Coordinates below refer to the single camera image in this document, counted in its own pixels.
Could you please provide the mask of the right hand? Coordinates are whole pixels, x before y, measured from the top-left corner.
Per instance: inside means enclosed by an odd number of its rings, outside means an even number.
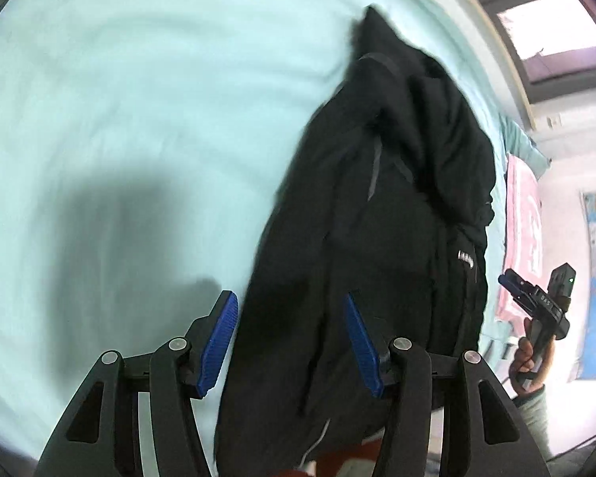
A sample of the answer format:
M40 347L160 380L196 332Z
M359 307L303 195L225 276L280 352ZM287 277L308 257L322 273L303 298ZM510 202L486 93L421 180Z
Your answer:
M518 396L528 396L540 390L544 385L546 378L550 372L553 363L555 349L555 339L551 338L548 346L543 351L542 363L538 369L535 369L535 361L533 360L533 345L528 340L528 337L521 337L518 342L518 348L513 356L513 363L508 369L508 377L513 387L513 390ZM527 372L535 372L532 379L527 379L528 386L525 388L522 383L518 381L520 374Z

